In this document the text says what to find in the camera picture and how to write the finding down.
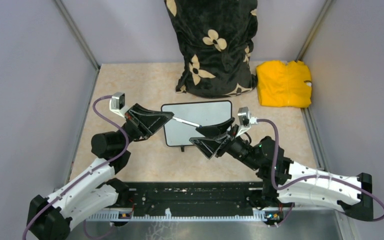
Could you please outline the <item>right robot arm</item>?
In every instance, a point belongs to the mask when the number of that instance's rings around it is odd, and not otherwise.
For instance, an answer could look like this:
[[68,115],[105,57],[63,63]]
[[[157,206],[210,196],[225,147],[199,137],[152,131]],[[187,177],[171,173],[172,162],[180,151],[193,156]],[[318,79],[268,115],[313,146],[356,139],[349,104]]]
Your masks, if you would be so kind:
[[[197,127],[196,131],[201,136],[191,137],[189,141],[208,159],[228,154],[253,170],[263,182],[263,206],[316,205],[334,209],[356,220],[375,220],[370,174],[343,176],[305,166],[284,155],[278,128],[271,120],[242,118],[245,125],[233,121],[231,118],[220,124]],[[274,138],[265,136],[252,146],[241,137],[241,131],[259,123],[270,124]]]

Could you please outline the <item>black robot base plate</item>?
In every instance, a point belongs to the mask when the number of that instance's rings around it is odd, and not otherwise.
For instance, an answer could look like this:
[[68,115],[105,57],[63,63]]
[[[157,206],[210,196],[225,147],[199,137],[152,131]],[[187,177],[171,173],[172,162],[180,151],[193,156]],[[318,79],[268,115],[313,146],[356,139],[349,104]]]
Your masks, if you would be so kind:
[[311,220],[330,213],[326,207],[269,202],[264,183],[244,182],[128,182],[127,203],[98,211],[89,222],[263,222],[304,214]]

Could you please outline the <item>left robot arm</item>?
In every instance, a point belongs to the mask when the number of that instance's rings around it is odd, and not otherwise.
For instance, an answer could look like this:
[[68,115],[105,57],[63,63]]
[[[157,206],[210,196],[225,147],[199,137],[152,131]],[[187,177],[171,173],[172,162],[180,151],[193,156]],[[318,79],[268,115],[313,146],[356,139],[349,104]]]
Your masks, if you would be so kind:
[[75,179],[47,197],[37,195],[29,204],[26,231],[39,240],[65,240],[81,222],[111,206],[130,207],[128,185],[115,175],[128,163],[132,142],[147,140],[173,117],[169,111],[153,111],[133,105],[117,111],[125,118],[117,131],[95,134],[91,151],[96,159]]

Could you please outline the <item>white marker pen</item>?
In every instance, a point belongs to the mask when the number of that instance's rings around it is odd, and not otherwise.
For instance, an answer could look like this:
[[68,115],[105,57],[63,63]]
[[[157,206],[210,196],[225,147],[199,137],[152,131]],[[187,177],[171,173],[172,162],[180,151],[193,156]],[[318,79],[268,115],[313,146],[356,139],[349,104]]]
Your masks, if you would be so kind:
[[202,125],[200,125],[198,123],[191,122],[191,121],[188,121],[188,120],[185,120],[185,119],[181,119],[181,118],[178,118],[178,117],[175,117],[175,116],[173,116],[172,119],[177,121],[177,122],[179,122],[179,123],[186,124],[188,126],[192,126],[192,127],[195,127],[195,128],[201,128],[202,127]]

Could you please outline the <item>small whiteboard black frame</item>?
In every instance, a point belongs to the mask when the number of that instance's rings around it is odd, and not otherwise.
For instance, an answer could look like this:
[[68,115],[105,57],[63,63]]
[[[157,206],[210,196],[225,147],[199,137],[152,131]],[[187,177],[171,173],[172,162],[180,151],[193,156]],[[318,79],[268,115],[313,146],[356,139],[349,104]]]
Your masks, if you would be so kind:
[[[187,120],[202,126],[222,123],[232,117],[233,104],[229,100],[166,103],[161,111],[172,112],[174,117]],[[202,137],[196,128],[170,120],[163,127],[165,144],[168,147],[192,146],[190,138]]]

